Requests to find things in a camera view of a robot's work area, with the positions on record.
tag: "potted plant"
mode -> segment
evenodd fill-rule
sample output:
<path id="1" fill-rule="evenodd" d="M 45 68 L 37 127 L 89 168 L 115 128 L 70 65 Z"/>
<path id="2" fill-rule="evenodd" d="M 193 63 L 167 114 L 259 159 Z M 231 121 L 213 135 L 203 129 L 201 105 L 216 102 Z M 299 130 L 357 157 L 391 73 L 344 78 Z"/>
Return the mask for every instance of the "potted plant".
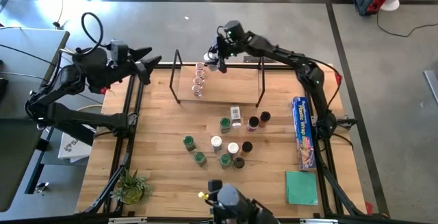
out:
<path id="1" fill-rule="evenodd" d="M 111 198 L 126 204 L 143 204 L 152 195 L 153 187 L 146 183 L 145 177 L 137 177 L 136 172 L 130 176 L 125 169 L 116 183 L 116 189 L 111 192 Z"/>

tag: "green towel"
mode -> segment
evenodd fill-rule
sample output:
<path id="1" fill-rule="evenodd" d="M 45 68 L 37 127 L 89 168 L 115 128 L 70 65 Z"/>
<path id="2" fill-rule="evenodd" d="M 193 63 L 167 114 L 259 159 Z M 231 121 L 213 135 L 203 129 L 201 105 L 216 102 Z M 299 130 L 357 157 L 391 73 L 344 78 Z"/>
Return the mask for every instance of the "green towel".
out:
<path id="1" fill-rule="evenodd" d="M 290 204 L 317 205 L 316 176 L 311 172 L 286 171 L 287 201 Z"/>

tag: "concrete floor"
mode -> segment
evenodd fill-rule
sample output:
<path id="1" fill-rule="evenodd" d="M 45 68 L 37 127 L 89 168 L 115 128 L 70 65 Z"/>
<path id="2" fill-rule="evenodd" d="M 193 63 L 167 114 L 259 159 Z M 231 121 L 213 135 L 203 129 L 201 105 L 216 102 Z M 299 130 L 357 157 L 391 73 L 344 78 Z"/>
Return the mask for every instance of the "concrete floor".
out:
<path id="1" fill-rule="evenodd" d="M 82 32 L 80 16 L 83 12 L 94 12 L 105 28 L 104 42 L 119 38 L 133 48 L 152 46 L 153 54 L 163 55 L 164 62 L 172 60 L 175 49 L 181 51 L 183 60 L 199 61 L 217 26 L 238 19 L 245 29 L 267 36 L 286 49 L 332 63 L 341 70 L 323 3 L 147 1 L 64 0 L 61 23 L 67 21 L 64 28 L 71 33 L 67 47 L 92 45 Z M 9 0 L 0 13 L 0 23 L 52 28 L 51 23 L 59 16 L 60 4 L 60 0 Z M 333 9 L 389 213 L 393 219 L 436 223 L 438 194 L 434 192 L 438 185 L 438 170 L 432 165 L 434 152 L 438 150 L 435 143 L 438 131 L 433 125 L 438 107 L 422 71 L 438 71 L 435 40 L 438 27 L 418 30 L 409 38 L 398 38 L 379 30 L 375 16 L 360 17 L 353 5 L 333 5 Z M 397 11 L 382 12 L 380 16 L 384 28 L 406 34 L 412 27 L 436 23 L 438 6 L 402 5 Z M 87 20 L 87 26 L 93 35 L 98 34 L 92 19 Z M 87 95 L 102 101 L 102 96 Z M 352 116 L 345 84 L 341 97 L 347 113 Z M 81 99 L 65 102 L 72 108 L 89 104 Z M 352 129 L 350 135 L 355 144 L 365 200 L 376 206 L 357 129 Z M 41 179 L 57 182 L 59 188 L 53 188 L 44 196 L 25 196 L 19 190 L 11 209 L 0 213 L 0 219 L 72 213 L 83 169 L 67 166 L 59 169 L 44 169 Z M 56 199 L 68 203 L 60 205 Z M 35 211 L 23 213 L 23 206 Z"/>

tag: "wooden table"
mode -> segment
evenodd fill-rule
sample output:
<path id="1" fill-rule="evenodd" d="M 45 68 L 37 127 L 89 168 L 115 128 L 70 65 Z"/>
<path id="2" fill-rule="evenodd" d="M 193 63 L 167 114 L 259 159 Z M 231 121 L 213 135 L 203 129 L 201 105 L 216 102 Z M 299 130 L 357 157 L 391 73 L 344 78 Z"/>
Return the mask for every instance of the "wooden table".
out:
<path id="1" fill-rule="evenodd" d="M 322 69 L 326 76 L 324 90 L 330 99 L 337 87 L 335 75 L 328 68 Z M 259 108 L 254 104 L 240 105 L 244 124 L 250 116 L 269 111 L 272 118 L 266 128 L 249 133 L 242 126 L 241 129 L 232 129 L 229 134 L 220 134 L 219 120 L 229 116 L 230 105 L 198 101 L 177 104 L 168 87 L 170 73 L 170 69 L 155 69 L 152 84 L 144 89 L 131 161 L 131 171 L 138 169 L 139 175 L 147 176 L 155 190 L 145 205 L 125 206 L 125 213 L 135 211 L 136 216 L 147 217 L 210 217 L 209 206 L 197 196 L 200 191 L 207 192 L 209 179 L 221 179 L 237 186 L 244 195 L 264 204 L 277 218 L 312 217 L 315 212 L 323 213 L 320 195 L 318 206 L 290 205 L 286 201 L 285 172 L 298 170 L 290 103 L 293 97 L 304 96 L 293 71 L 267 70 L 266 93 Z M 114 94 L 106 94 L 103 113 L 122 111 L 127 82 L 126 79 L 112 86 Z M 339 95 L 331 109 L 337 116 L 344 115 Z M 344 129 L 339 128 L 336 132 L 348 138 Z M 204 168 L 193 161 L 183 146 L 182 139 L 188 134 L 194 137 L 199 150 L 207 156 Z M 225 145 L 229 142 L 241 145 L 246 140 L 253 143 L 253 151 L 245 157 L 246 166 L 241 171 L 220 168 L 210 145 L 210 138 L 215 135 L 220 135 Z M 77 204 L 78 211 L 85 210 L 106 185 L 115 144 L 116 139 L 111 135 L 95 140 Z M 352 148 L 336 136 L 332 137 L 331 144 L 339 184 L 358 209 L 365 212 Z M 333 191 L 327 188 L 330 204 L 335 210 Z"/>

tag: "jar lid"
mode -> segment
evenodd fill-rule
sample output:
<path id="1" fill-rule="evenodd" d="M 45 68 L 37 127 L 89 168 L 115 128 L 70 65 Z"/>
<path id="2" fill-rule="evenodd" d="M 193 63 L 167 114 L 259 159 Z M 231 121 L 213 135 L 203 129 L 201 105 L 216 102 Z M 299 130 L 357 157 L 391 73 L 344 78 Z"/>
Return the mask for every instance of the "jar lid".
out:
<path id="1" fill-rule="evenodd" d="M 252 127 L 256 127 L 259 125 L 259 118 L 257 118 L 256 116 L 252 116 L 251 118 L 249 118 L 249 125 Z"/>
<path id="2" fill-rule="evenodd" d="M 242 151 L 249 152 L 251 150 L 253 150 L 253 144 L 251 142 L 248 142 L 248 141 L 244 142 L 242 145 Z"/>
<path id="3" fill-rule="evenodd" d="M 223 154 L 220 157 L 220 163 L 222 163 L 223 165 L 231 164 L 231 156 L 229 154 Z"/>
<path id="4" fill-rule="evenodd" d="M 185 136 L 183 139 L 183 142 L 185 145 L 193 145 L 193 137 L 192 136 Z"/>
<path id="5" fill-rule="evenodd" d="M 271 114 L 268 111 L 263 111 L 260 115 L 261 121 L 269 121 L 271 119 Z"/>
<path id="6" fill-rule="evenodd" d="M 214 136 L 211 138 L 211 145 L 219 147 L 222 144 L 222 139 L 219 136 Z"/>
<path id="7" fill-rule="evenodd" d="M 228 145 L 228 151 L 230 153 L 237 153 L 237 152 L 239 152 L 239 145 L 237 143 L 235 143 L 235 142 L 231 142 Z"/>
<path id="8" fill-rule="evenodd" d="M 222 118 L 222 119 L 220 120 L 220 124 L 223 125 L 223 126 L 229 126 L 230 123 L 231 123 L 231 121 L 230 121 L 230 119 L 228 119 L 228 118 Z"/>
<path id="9" fill-rule="evenodd" d="M 194 156 L 194 160 L 197 162 L 202 162 L 205 158 L 205 155 L 202 152 L 196 152 L 193 156 Z"/>
<path id="10" fill-rule="evenodd" d="M 234 167 L 237 169 L 241 169 L 242 167 L 245 166 L 245 160 L 243 158 L 236 158 L 234 160 Z"/>

